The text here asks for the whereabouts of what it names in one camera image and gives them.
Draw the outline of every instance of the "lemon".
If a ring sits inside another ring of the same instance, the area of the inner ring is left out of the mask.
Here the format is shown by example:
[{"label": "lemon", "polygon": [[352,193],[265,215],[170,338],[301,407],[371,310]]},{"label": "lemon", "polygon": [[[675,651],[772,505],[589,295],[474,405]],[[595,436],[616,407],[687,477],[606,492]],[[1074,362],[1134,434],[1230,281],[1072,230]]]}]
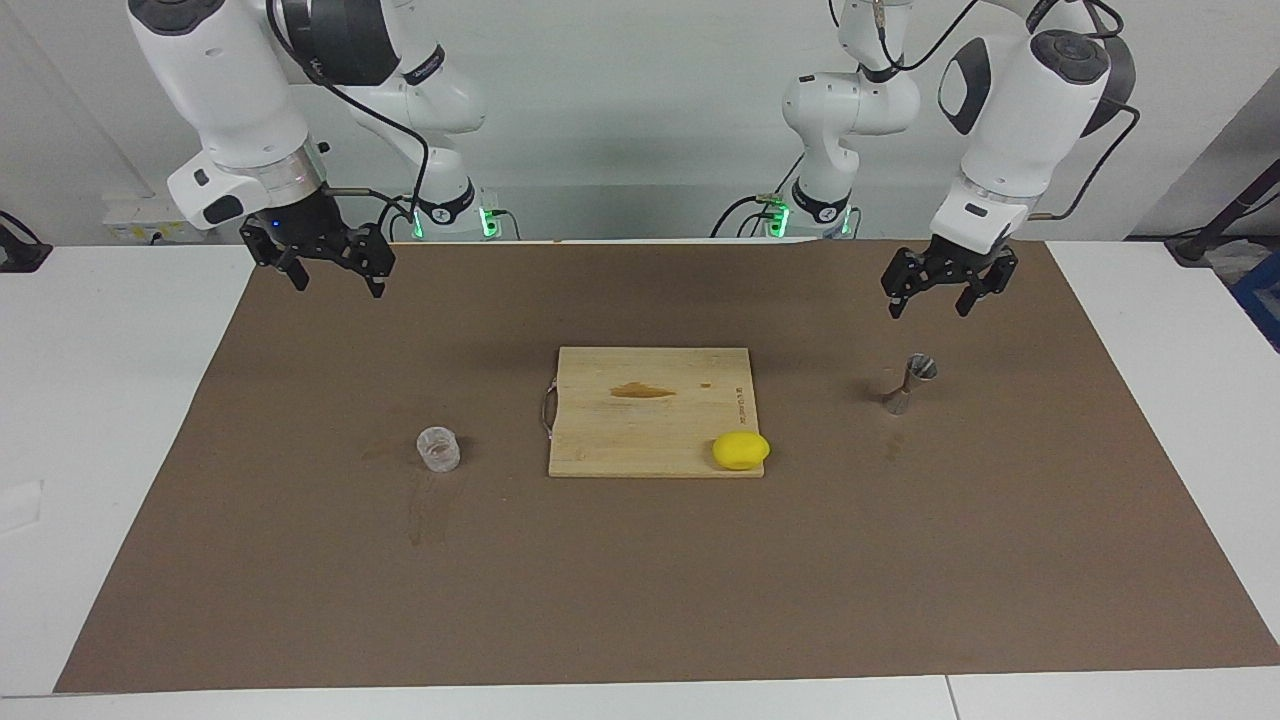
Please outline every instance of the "lemon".
[{"label": "lemon", "polygon": [[759,433],[737,432],[721,436],[712,447],[716,462],[726,470],[754,470],[764,465],[773,450]]}]

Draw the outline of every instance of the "cable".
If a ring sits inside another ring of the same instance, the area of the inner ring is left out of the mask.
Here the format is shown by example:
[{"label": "cable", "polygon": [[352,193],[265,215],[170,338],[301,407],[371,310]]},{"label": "cable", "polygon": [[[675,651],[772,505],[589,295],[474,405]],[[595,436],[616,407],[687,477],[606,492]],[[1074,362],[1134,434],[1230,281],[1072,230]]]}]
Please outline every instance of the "cable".
[{"label": "cable", "polygon": [[[804,152],[801,152],[800,156],[796,158],[795,164],[791,165],[791,169],[787,170],[786,176],[783,176],[782,182],[780,182],[778,187],[773,190],[773,195],[778,195],[780,192],[782,192],[782,188],[787,186],[787,181],[791,179],[791,176],[796,174],[796,170],[800,169],[800,163],[803,161],[804,161]],[[755,237],[755,233],[758,232],[760,232],[760,220],[756,220],[755,227],[751,228],[751,237]]]},{"label": "cable", "polygon": [[741,200],[739,200],[739,201],[733,202],[732,205],[730,205],[730,206],[728,206],[728,210],[724,210],[724,214],[723,214],[723,215],[721,215],[721,219],[716,222],[716,227],[714,227],[714,228],[712,228],[712,234],[710,234],[710,237],[716,237],[716,236],[718,236],[718,234],[719,234],[719,229],[721,229],[722,227],[724,227],[724,223],[726,223],[726,222],[728,222],[728,217],[733,214],[733,210],[737,210],[737,209],[739,209],[739,208],[741,208],[742,205],[750,205],[751,202],[759,202],[759,200],[756,199],[756,196],[755,196],[755,195],[748,195],[746,197],[744,197],[744,199],[741,199]]},{"label": "cable", "polygon": [[512,213],[511,210],[494,210],[493,211],[493,217],[495,217],[495,218],[502,218],[502,217],[511,218],[511,224],[516,227],[516,240],[520,241],[520,242],[524,242],[525,238],[524,238],[524,236],[520,234],[520,219],[516,218],[515,213]]},{"label": "cable", "polygon": [[1263,200],[1262,202],[1258,202],[1257,205],[1254,205],[1248,213],[1244,213],[1243,215],[1240,215],[1240,219],[1243,220],[1244,218],[1248,218],[1249,215],[1257,215],[1258,213],[1266,210],[1267,206],[1270,206],[1271,204],[1274,204],[1276,200],[1280,200],[1280,192],[1277,192],[1277,193],[1272,195],[1270,199]]},{"label": "cable", "polygon": [[[1244,218],[1248,218],[1249,215],[1256,215],[1256,214],[1261,213],[1262,210],[1266,210],[1270,205],[1274,205],[1276,200],[1280,200],[1280,192],[1276,192],[1275,195],[1272,195],[1267,200],[1263,200],[1262,202],[1258,202],[1257,205],[1254,205],[1253,208],[1251,208],[1247,213],[1242,213],[1240,217],[1236,218],[1231,224],[1235,224],[1235,223],[1243,220]],[[1185,237],[1194,237],[1194,236],[1204,232],[1206,229],[1208,229],[1208,225],[1201,225],[1198,228],[1185,229],[1183,232],[1176,232],[1174,234],[1166,234],[1165,237],[1162,237],[1160,240],[1161,241],[1165,241],[1165,240],[1183,240]]]},{"label": "cable", "polygon": [[[772,215],[769,215],[768,213],[756,213],[755,215],[748,215],[748,218],[742,220],[742,224],[737,228],[737,234],[735,237],[742,237],[742,232],[746,231],[746,223],[755,220],[755,227],[759,228],[760,222],[768,220],[771,217]],[[751,234],[749,234],[748,237],[755,237],[755,233],[756,231],[751,231]]]},{"label": "cable", "polygon": [[396,215],[392,218],[392,224],[387,225],[387,242],[396,242],[396,220],[408,222],[407,215]]},{"label": "cable", "polygon": [[33,233],[31,231],[31,228],[28,228],[27,224],[23,223],[22,220],[19,220],[18,218],[14,218],[13,215],[10,215],[9,213],[5,213],[4,210],[0,210],[0,218],[4,218],[5,220],[9,220],[9,224],[12,224],[13,227],[15,227],[19,231],[22,231],[31,240],[36,241],[36,245],[44,245],[44,242],[41,242],[41,240],[40,240],[40,237],[37,237],[36,233]]},{"label": "cable", "polygon": [[1107,151],[1102,154],[1102,158],[1098,159],[1098,164],[1093,167],[1093,172],[1089,173],[1089,177],[1084,181],[1084,184],[1080,186],[1080,192],[1076,193],[1075,201],[1071,202],[1071,206],[1068,208],[1065,213],[1060,215],[1053,215],[1050,213],[1034,213],[1030,218],[1028,218],[1028,220],[1065,220],[1066,218],[1070,218],[1071,214],[1075,213],[1075,209],[1080,206],[1080,201],[1083,201],[1085,193],[1089,192],[1089,187],[1093,184],[1093,181],[1097,179],[1098,173],[1102,172],[1102,168],[1107,164],[1107,160],[1111,159],[1111,155],[1120,149],[1124,141],[1128,140],[1129,135],[1133,133],[1134,128],[1138,127],[1138,123],[1142,122],[1142,113],[1139,113],[1137,108],[1133,108],[1130,105],[1123,105],[1114,100],[1103,100],[1103,101],[1111,102],[1112,105],[1116,105],[1123,113],[1129,113],[1130,115],[1133,115],[1133,120],[1129,123],[1129,127],[1124,128],[1124,132],[1121,132],[1120,136],[1116,137],[1115,142],[1111,143],[1111,147],[1108,147]]},{"label": "cable", "polygon": [[951,27],[948,27],[947,31],[942,33],[942,37],[940,37],[938,41],[933,44],[933,47],[931,47],[929,51],[924,54],[924,58],[922,58],[920,61],[911,65],[904,65],[893,59],[893,54],[890,53],[888,50],[888,38],[884,33],[884,28],[877,27],[876,35],[879,36],[881,50],[884,51],[884,60],[888,61],[891,68],[902,73],[909,73],[911,70],[920,69],[924,65],[924,63],[928,63],[931,59],[933,59],[933,55],[936,55],[937,51],[942,49],[942,44],[946,42],[948,37],[951,37],[951,33],[955,32],[956,28],[960,27],[960,23],[964,22],[964,19],[969,15],[969,13],[973,12],[975,6],[978,6],[978,3],[979,0],[969,0],[969,4],[965,5],[964,10],[960,10],[960,14],[956,15],[956,19],[951,20]]},{"label": "cable", "polygon": [[[1091,32],[1084,37],[1092,40],[1111,40],[1112,37],[1120,37],[1120,33],[1124,32],[1124,18],[1120,15],[1120,13],[1115,10],[1115,8],[1107,5],[1103,0],[1084,0],[1084,4],[1085,6],[1089,8],[1089,14],[1093,17],[1093,23],[1098,26],[1098,32]],[[1111,19],[1116,22],[1115,29],[1102,28],[1102,23],[1098,20],[1097,14],[1093,12],[1094,8],[1102,10],[1107,15],[1111,15]]]},{"label": "cable", "polygon": [[325,191],[329,197],[374,197],[383,201],[383,211],[378,215],[378,229],[383,229],[383,224],[387,218],[392,214],[392,210],[398,211],[406,220],[411,218],[408,210],[399,204],[399,200],[389,195],[378,192],[376,190],[369,187],[330,187]]},{"label": "cable", "polygon": [[861,208],[854,208],[849,213],[850,214],[858,213],[858,224],[854,225],[854,237],[849,238],[849,240],[858,240],[858,233],[861,232],[861,229],[863,229],[863,209]]},{"label": "cable", "polygon": [[375,120],[384,123],[388,127],[398,129],[399,132],[403,132],[404,135],[412,137],[413,140],[417,141],[419,145],[422,146],[422,167],[419,168],[417,170],[417,181],[413,183],[413,197],[410,202],[410,211],[408,211],[410,217],[416,218],[419,209],[419,195],[422,193],[422,183],[426,181],[426,168],[431,161],[431,145],[426,141],[425,137],[422,137],[421,133],[416,132],[412,128],[404,127],[401,123],[397,123],[396,120],[388,118],[387,115],[383,115],[378,110],[374,110],[372,108],[365,105],[364,102],[360,102],[355,97],[339,90],[338,86],[321,77],[317,72],[315,72],[315,69],[311,65],[308,65],[301,56],[298,56],[298,54],[293,50],[293,46],[289,45],[289,41],[285,40],[284,32],[280,29],[280,23],[279,20],[275,19],[275,6],[276,6],[276,0],[266,0],[266,22],[269,26],[271,26],[271,35],[275,36],[276,42],[280,44],[280,47],[284,49],[284,53],[294,63],[297,63],[300,68],[302,68],[302,72],[306,73],[307,78],[310,78],[311,82],[328,90],[330,94],[337,96],[343,102],[351,105],[352,108],[356,108],[357,110],[365,113],[366,115],[374,118]]}]

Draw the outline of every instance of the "metal jigger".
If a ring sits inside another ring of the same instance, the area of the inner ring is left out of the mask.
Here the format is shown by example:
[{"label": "metal jigger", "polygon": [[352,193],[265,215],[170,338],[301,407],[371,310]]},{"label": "metal jigger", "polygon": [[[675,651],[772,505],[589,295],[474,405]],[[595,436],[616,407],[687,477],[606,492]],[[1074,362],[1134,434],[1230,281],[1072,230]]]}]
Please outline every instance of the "metal jigger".
[{"label": "metal jigger", "polygon": [[915,354],[906,361],[906,378],[902,387],[884,396],[884,409],[893,415],[906,415],[911,406],[911,393],[938,377],[938,363],[928,355]]}]

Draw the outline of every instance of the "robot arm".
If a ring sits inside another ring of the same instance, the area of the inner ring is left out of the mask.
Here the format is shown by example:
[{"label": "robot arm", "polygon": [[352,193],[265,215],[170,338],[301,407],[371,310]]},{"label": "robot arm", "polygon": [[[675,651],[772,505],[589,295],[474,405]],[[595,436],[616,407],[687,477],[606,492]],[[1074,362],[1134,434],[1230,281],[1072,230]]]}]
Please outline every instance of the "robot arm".
[{"label": "robot arm", "polygon": [[[972,143],[931,223],[929,250],[899,252],[883,278],[895,316],[937,284],[968,286],[961,315],[1004,292],[1018,264],[1005,241],[1076,141],[1106,124],[1133,90],[1132,56],[1115,33],[1100,32],[1093,0],[984,1],[1019,15],[1028,36],[979,37],[947,69],[942,110]],[[850,136],[902,132],[919,113],[919,92],[904,72],[911,68],[890,60],[902,56],[911,9],[913,0],[846,0],[840,41],[858,73],[806,76],[787,91],[783,115],[805,146],[787,201],[792,222],[817,234],[829,234],[847,211],[859,169]],[[1114,55],[1123,65],[1115,77]]]},{"label": "robot arm", "polygon": [[[415,6],[413,0],[128,0],[147,61],[201,138],[202,151],[169,178],[188,220],[210,229],[247,218],[241,234],[253,258],[288,274],[298,290],[307,284],[298,260],[310,258],[361,274],[380,296],[396,256],[375,224],[352,229],[343,222],[265,27],[275,20],[308,77],[358,88],[387,114],[407,119],[406,127],[428,133],[479,127],[475,95],[444,63],[443,49],[433,42],[424,53],[403,29],[401,20]],[[406,147],[410,136],[379,129]],[[421,163],[420,146],[404,152]],[[452,184],[429,186],[424,208],[456,200],[457,178],[466,174],[456,156],[436,165],[449,165],[444,174]]]},{"label": "robot arm", "polygon": [[[887,0],[887,45],[901,54],[914,0]],[[910,76],[890,68],[874,24],[876,9],[845,0],[840,42],[858,60],[856,73],[817,73],[792,81],[782,105],[787,124],[804,142],[800,176],[787,196],[792,224],[826,234],[849,208],[859,156],[851,135],[906,131],[920,113],[920,91]]]},{"label": "robot arm", "polygon": [[1089,0],[987,1],[1019,14],[1030,37],[977,38],[947,68],[942,111],[972,142],[931,223],[929,249],[900,250],[882,279],[895,318],[937,284],[965,286],[956,304],[963,316],[1004,292],[1018,265],[1007,238],[1079,138],[1114,118],[1133,91],[1132,55],[1101,32]]},{"label": "robot arm", "polygon": [[[378,0],[371,1],[378,5]],[[372,17],[374,13],[355,14],[349,8],[357,4],[349,1],[274,0],[271,4],[278,6],[276,24],[292,50],[305,61],[325,68],[326,73],[330,73],[328,68],[358,67],[361,55],[346,56],[342,50],[348,42],[340,35],[333,37],[330,31],[324,44],[317,42],[315,36],[326,27],[337,26],[351,27],[346,35],[360,37],[351,18]],[[480,190],[448,138],[449,135],[480,129],[485,120],[484,99],[475,83],[448,59],[444,46],[417,27],[425,17],[421,4],[421,0],[384,0],[380,32],[375,23],[364,33],[372,41],[384,41],[384,47],[396,58],[394,63],[387,60],[372,73],[340,73],[329,79],[353,100],[428,140],[430,152],[417,205],[430,220],[428,227],[433,228],[433,234],[485,231]],[[334,18],[332,13],[335,9],[342,9],[344,14]],[[361,127],[396,149],[413,170],[424,165],[424,147],[417,138],[357,108],[352,108],[351,114]]]}]

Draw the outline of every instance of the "water stain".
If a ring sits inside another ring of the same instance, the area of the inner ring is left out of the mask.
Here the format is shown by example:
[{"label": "water stain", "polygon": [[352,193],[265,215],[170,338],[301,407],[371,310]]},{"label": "water stain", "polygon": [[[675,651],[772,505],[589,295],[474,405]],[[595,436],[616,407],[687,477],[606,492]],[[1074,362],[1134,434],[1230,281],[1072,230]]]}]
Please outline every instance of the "water stain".
[{"label": "water stain", "polygon": [[449,516],[462,495],[456,478],[430,475],[426,470],[413,480],[408,500],[408,542],[413,547],[449,546]]},{"label": "water stain", "polygon": [[902,446],[906,445],[906,436],[902,433],[893,433],[890,438],[888,445],[884,447],[884,460],[888,462],[897,461],[902,456]]},{"label": "water stain", "polygon": [[381,439],[371,443],[360,456],[364,462],[393,460],[397,465],[421,468],[422,457],[417,454],[417,438]]},{"label": "water stain", "polygon": [[672,397],[676,391],[666,389],[660,387],[650,387],[644,383],[627,383],[622,387],[616,387],[609,391],[613,397],[625,397],[627,400],[657,400],[659,397]]}]

